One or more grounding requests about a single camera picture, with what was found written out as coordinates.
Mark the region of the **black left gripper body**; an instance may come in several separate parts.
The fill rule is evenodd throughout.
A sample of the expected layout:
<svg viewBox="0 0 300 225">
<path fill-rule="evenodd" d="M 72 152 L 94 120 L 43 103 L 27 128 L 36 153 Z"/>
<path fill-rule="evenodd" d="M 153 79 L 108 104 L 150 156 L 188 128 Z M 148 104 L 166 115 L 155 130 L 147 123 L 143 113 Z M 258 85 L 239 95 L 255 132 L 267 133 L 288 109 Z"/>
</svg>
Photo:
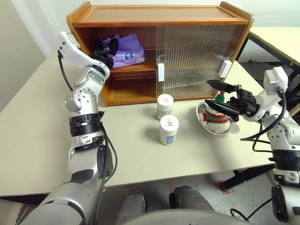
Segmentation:
<svg viewBox="0 0 300 225">
<path fill-rule="evenodd" d="M 108 48 L 97 48 L 91 55 L 91 58 L 107 65 Z"/>
</svg>

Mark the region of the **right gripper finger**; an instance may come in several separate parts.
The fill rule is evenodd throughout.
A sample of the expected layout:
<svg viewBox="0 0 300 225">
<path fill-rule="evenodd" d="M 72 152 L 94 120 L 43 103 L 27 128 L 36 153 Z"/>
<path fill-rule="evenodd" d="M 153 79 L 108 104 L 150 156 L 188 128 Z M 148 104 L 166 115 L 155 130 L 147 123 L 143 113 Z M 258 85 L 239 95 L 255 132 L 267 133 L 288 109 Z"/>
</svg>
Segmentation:
<svg viewBox="0 0 300 225">
<path fill-rule="evenodd" d="M 229 106 L 227 103 L 209 99 L 206 99 L 205 103 L 212 109 L 218 111 L 219 113 L 231 117 L 232 121 L 239 121 L 240 111 L 232 106 Z"/>
<path fill-rule="evenodd" d="M 228 83 L 222 82 L 220 80 L 207 80 L 206 83 L 212 88 L 224 91 L 224 92 L 234 92 L 236 91 L 236 86 L 230 85 Z"/>
</svg>

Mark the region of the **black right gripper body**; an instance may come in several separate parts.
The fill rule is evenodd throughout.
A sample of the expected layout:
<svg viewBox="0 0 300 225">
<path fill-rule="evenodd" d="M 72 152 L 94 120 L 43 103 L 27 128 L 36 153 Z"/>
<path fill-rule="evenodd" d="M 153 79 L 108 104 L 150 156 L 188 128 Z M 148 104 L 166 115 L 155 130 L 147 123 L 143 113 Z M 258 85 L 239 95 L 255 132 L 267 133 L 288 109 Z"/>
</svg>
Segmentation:
<svg viewBox="0 0 300 225">
<path fill-rule="evenodd" d="M 226 103 L 236 110 L 239 111 L 240 115 L 246 115 L 252 117 L 258 111 L 260 105 L 256 103 L 255 97 L 250 91 L 242 88 L 240 84 L 230 85 L 228 84 L 225 92 L 232 93 L 236 92 L 237 97 L 230 97 L 230 100 Z"/>
</svg>

